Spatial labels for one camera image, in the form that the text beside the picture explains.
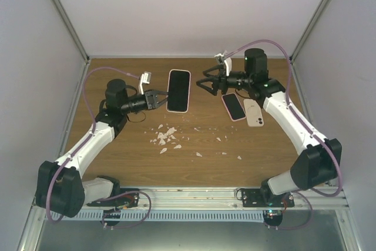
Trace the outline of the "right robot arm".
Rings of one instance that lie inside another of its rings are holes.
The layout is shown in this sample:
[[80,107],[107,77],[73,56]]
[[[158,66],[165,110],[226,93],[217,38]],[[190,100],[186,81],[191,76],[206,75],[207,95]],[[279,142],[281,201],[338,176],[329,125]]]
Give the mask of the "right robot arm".
[[298,158],[290,170],[261,183],[260,200],[275,206],[288,192],[314,189],[326,181],[342,180],[340,160],[342,145],[327,139],[297,109],[287,88],[269,76],[267,55],[260,48],[244,52],[244,71],[232,71],[225,54],[216,55],[217,65],[203,71],[197,86],[212,95],[226,94],[230,88],[244,90],[250,99],[279,124],[294,145]]

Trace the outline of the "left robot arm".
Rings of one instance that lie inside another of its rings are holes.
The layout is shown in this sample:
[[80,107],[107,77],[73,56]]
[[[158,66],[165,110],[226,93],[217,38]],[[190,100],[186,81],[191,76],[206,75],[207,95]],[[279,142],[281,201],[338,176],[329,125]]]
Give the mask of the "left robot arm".
[[63,217],[76,216],[82,207],[93,202],[119,206],[123,193],[117,179],[98,176],[94,180],[82,180],[89,165],[98,154],[121,133],[129,120],[129,114],[152,111],[179,98],[189,98],[189,85],[179,84],[166,91],[145,90],[152,74],[135,78],[138,86],[128,85],[122,79],[112,79],[106,85],[105,98],[99,104],[99,112],[91,114],[92,124],[83,137],[56,161],[45,161],[38,170],[35,203],[45,209],[47,219],[58,223]]

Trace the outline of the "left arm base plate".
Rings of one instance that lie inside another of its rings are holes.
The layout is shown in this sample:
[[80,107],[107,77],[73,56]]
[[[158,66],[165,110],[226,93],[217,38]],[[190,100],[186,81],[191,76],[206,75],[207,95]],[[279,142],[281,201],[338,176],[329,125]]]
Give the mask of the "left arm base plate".
[[119,194],[126,193],[121,197],[112,200],[90,202],[86,204],[89,207],[113,207],[113,208],[134,208],[138,206],[139,201],[139,189],[137,188],[120,188],[119,192],[114,192],[111,197]]

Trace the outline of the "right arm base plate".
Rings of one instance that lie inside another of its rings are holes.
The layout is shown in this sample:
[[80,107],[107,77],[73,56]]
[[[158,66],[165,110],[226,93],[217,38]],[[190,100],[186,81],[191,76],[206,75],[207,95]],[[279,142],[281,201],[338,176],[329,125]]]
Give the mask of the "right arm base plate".
[[260,188],[238,188],[235,197],[242,201],[244,208],[293,208],[295,206],[294,197],[290,192],[272,195],[266,200]]

